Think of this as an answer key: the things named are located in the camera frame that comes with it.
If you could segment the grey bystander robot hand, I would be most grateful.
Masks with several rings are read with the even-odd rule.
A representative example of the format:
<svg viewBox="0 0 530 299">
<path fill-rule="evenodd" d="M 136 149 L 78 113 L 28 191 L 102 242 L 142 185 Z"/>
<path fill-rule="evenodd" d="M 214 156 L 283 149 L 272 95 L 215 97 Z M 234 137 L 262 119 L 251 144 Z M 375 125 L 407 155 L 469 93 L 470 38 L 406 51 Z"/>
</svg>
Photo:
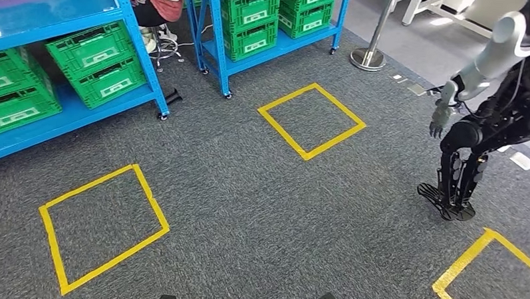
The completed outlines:
<svg viewBox="0 0 530 299">
<path fill-rule="evenodd" d="M 440 138 L 452 115 L 452 108 L 441 100 L 436 101 L 436 108 L 431 116 L 429 131 L 432 138 Z"/>
</svg>

